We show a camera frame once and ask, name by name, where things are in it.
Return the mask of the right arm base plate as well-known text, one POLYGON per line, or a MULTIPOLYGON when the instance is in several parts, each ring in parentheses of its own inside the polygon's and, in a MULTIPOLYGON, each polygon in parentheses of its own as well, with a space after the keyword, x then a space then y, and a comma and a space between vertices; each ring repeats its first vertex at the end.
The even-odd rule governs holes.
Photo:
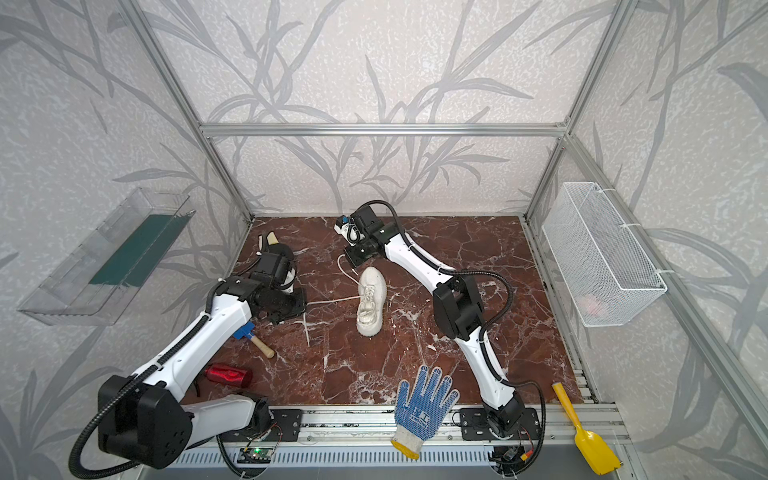
POLYGON ((534 408, 526 408, 519 421, 503 436, 491 430, 483 408, 461 408, 452 416, 452 422, 461 428, 465 441, 538 440, 541 434, 541 422, 534 408))

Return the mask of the white knit sneaker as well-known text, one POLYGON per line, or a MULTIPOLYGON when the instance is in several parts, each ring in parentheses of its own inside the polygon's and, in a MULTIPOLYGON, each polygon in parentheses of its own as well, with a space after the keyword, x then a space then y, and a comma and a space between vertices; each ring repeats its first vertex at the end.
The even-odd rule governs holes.
MULTIPOLYGON (((340 272, 352 280, 358 289, 359 300, 357 308, 356 326, 358 332, 364 337, 377 335, 383 326, 383 310, 387 297, 387 284, 383 274, 375 267, 367 267, 357 277, 351 276, 342 266, 339 256, 336 260, 340 272)), ((309 306, 326 305, 342 301, 354 300, 354 297, 344 297, 334 300, 322 300, 309 302, 309 306)))

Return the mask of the red black spray bottle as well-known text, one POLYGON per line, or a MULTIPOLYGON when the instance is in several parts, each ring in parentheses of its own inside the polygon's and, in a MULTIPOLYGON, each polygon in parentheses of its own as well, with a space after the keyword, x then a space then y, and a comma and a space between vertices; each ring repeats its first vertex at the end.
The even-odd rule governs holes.
POLYGON ((247 388, 253 379, 249 369, 232 365, 213 363, 203 369, 204 377, 215 384, 247 388))

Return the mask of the pink item in basket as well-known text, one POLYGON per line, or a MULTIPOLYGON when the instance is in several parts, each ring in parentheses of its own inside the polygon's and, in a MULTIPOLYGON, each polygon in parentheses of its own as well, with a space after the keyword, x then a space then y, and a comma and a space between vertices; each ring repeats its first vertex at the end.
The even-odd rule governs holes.
POLYGON ((607 305, 592 294, 580 296, 577 305, 585 316, 602 318, 607 315, 607 305))

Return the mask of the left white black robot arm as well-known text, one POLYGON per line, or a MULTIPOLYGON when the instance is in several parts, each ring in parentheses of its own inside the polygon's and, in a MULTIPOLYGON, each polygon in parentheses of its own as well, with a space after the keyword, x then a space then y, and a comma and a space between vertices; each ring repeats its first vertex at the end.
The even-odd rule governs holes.
POLYGON ((267 434, 267 401, 233 394, 185 406, 187 390, 214 354, 264 314, 279 323, 304 313, 295 287, 295 256, 267 245, 241 275, 219 280, 197 319, 171 345, 129 376, 114 375, 98 391, 98 411, 72 447, 68 465, 79 479, 102 479, 139 465, 163 469, 187 448, 231 431, 267 434))

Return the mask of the left green circuit board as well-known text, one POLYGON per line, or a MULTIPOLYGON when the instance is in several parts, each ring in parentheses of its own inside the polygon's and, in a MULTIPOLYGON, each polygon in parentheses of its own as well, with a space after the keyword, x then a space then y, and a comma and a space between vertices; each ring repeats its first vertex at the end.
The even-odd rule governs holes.
POLYGON ((236 462, 243 465, 269 464, 275 449, 271 447, 245 447, 237 454, 236 462))

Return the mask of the clear plastic wall tray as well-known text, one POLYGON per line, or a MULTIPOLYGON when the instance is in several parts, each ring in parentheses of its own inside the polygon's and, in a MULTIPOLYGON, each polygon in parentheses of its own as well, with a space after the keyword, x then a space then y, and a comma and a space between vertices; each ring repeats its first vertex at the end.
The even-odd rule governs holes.
POLYGON ((111 326, 196 213, 188 194, 136 188, 20 304, 49 326, 111 326))

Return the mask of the right circuit board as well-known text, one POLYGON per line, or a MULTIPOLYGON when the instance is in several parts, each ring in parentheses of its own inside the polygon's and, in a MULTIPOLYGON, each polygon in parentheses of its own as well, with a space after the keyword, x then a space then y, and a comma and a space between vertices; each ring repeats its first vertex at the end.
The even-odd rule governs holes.
POLYGON ((504 467, 517 468, 524 465, 532 455, 533 451, 524 446, 494 447, 489 460, 504 467))

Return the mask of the black work glove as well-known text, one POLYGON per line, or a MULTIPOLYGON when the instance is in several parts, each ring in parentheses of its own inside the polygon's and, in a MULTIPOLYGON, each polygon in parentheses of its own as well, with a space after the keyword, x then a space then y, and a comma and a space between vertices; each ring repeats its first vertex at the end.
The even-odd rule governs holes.
POLYGON ((276 254, 285 257, 289 262, 295 260, 293 250, 287 244, 278 241, 274 231, 260 234, 258 237, 258 247, 259 255, 276 254))

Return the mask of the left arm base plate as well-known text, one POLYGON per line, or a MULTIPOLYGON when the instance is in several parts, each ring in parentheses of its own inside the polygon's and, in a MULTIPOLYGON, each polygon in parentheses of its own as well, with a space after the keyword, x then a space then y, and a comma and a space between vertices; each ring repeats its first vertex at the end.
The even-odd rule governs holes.
POLYGON ((251 423, 238 433, 241 441, 296 442, 303 411, 294 408, 261 409, 251 423))

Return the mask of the blue dotted work glove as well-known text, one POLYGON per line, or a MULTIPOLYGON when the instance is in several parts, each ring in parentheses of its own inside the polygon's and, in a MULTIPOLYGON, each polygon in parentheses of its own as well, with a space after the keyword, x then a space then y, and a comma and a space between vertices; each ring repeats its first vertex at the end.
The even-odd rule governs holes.
POLYGON ((453 379, 440 367, 422 365, 413 384, 401 380, 394 411, 393 447, 406 458, 418 460, 424 442, 436 435, 459 398, 453 379))

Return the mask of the yellow plastic scoop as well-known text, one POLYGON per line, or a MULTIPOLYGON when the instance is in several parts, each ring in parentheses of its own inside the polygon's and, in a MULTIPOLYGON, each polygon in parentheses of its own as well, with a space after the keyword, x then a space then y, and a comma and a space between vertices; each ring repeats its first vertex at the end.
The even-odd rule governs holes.
POLYGON ((600 435, 583 428, 563 385, 561 383, 554 383, 552 389, 566 416, 575 428, 574 443, 591 470, 599 476, 618 470, 622 466, 621 460, 600 435))

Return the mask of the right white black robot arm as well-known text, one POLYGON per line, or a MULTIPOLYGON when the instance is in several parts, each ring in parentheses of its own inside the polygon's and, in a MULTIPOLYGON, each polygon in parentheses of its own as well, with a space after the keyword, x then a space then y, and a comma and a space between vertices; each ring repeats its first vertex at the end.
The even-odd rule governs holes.
POLYGON ((392 208, 383 200, 373 200, 351 215, 337 218, 334 229, 348 242, 347 259, 358 267, 381 256, 402 267, 432 294, 435 322, 445 336, 458 344, 469 363, 491 431, 499 438, 510 437, 525 404, 517 386, 504 375, 487 333, 511 308, 512 287, 494 272, 454 269, 437 260, 411 238, 398 217, 386 224, 372 209, 374 205, 392 208), (484 316, 484 303, 475 281, 478 276, 497 279, 507 290, 504 306, 491 319, 484 316))

